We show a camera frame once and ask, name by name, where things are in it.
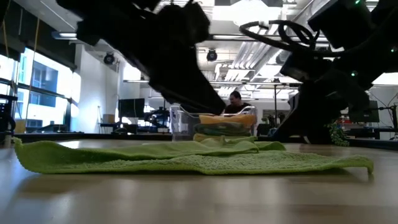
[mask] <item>man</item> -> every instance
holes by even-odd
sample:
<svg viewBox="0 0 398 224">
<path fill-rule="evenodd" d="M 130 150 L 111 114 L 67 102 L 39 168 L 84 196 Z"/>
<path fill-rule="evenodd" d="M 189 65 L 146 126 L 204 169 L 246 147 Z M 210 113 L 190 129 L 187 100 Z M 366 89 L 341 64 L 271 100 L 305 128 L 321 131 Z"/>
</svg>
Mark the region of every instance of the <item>man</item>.
<svg viewBox="0 0 398 224">
<path fill-rule="evenodd" d="M 250 104 L 242 102 L 242 96 L 238 91 L 233 91 L 230 94 L 229 101 L 231 102 L 231 104 L 225 108 L 224 113 L 239 113 L 243 110 L 243 108 L 250 106 Z"/>
</svg>

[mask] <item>green towel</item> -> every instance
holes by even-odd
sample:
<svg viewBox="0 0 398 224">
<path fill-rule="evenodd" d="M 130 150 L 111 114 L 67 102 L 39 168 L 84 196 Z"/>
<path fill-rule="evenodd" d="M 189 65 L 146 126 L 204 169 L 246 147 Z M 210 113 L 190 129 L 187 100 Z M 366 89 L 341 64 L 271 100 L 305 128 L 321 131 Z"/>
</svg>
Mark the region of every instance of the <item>green towel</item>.
<svg viewBox="0 0 398 224">
<path fill-rule="evenodd" d="M 208 175 L 271 174 L 366 167 L 363 156 L 334 158 L 285 152 L 279 142 L 254 142 L 255 138 L 206 139 L 202 142 L 167 142 L 112 149 L 70 149 L 50 141 L 22 144 L 15 139 L 20 163 L 32 172 L 71 174 L 190 170 Z"/>
<path fill-rule="evenodd" d="M 222 122 L 216 124 L 197 124 L 195 133 L 209 136 L 250 136 L 250 129 L 237 122 Z"/>
</svg>

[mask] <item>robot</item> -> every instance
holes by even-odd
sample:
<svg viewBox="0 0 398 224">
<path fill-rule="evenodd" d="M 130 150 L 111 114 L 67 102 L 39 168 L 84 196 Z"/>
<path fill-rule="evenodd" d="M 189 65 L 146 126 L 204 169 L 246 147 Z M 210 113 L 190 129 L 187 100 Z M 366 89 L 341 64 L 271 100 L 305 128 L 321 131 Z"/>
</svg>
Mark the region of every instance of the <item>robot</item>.
<svg viewBox="0 0 398 224">
<path fill-rule="evenodd" d="M 197 65 L 195 44 L 209 36 L 210 21 L 198 3 L 174 4 L 152 11 L 160 0 L 57 0 L 80 16 L 77 38 L 95 45 L 104 39 L 149 77 L 149 85 L 171 103 L 205 113 L 221 114 L 223 100 Z M 302 84 L 290 101 L 291 112 L 273 135 L 283 141 L 305 136 L 311 143 L 328 143 L 325 128 L 350 107 L 369 106 L 365 93 L 385 72 L 398 71 L 398 1 L 379 0 L 370 12 L 365 0 L 330 0 L 309 20 L 313 32 L 291 21 L 253 21 L 239 30 L 253 39 L 290 52 L 282 74 Z M 252 33 L 249 28 L 278 24 L 282 41 Z M 302 44 L 286 33 L 291 29 Z M 323 34 L 339 52 L 315 50 Z M 179 82 L 194 85 L 179 85 Z"/>
</svg>

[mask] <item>plastic container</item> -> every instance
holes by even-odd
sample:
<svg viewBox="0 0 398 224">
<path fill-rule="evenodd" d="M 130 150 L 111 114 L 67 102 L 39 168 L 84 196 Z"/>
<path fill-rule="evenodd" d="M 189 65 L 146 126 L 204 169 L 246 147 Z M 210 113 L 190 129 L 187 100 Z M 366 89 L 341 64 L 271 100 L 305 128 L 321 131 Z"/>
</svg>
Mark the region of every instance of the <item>plastic container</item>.
<svg viewBox="0 0 398 224">
<path fill-rule="evenodd" d="M 255 106 L 247 106 L 243 110 L 236 114 L 222 114 L 221 116 L 234 116 L 238 114 L 252 114 L 257 117 L 257 109 Z M 173 135 L 173 141 L 192 141 L 193 135 L 195 135 L 194 127 L 196 124 L 200 124 L 199 115 L 214 116 L 213 114 L 205 113 L 189 113 L 185 111 L 179 105 L 173 105 L 170 107 L 170 120 L 171 120 L 171 132 Z M 251 127 L 251 134 L 254 135 L 254 123 Z"/>
</svg>

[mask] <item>wall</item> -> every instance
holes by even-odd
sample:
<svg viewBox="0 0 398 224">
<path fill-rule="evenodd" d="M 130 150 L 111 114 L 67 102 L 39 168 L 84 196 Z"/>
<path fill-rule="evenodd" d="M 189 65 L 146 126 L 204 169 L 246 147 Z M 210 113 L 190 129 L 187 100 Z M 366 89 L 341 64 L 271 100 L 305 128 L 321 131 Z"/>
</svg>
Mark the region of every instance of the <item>wall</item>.
<svg viewBox="0 0 398 224">
<path fill-rule="evenodd" d="M 118 74 L 90 55 L 83 45 L 76 46 L 76 73 L 81 76 L 78 115 L 72 118 L 71 130 L 98 133 L 98 117 L 114 114 L 118 95 Z"/>
<path fill-rule="evenodd" d="M 140 98 L 140 83 L 125 83 L 123 82 L 123 77 L 125 72 L 130 71 L 126 67 L 131 67 L 126 62 L 123 62 L 119 66 L 119 76 L 118 76 L 118 95 L 120 99 L 136 99 Z"/>
</svg>

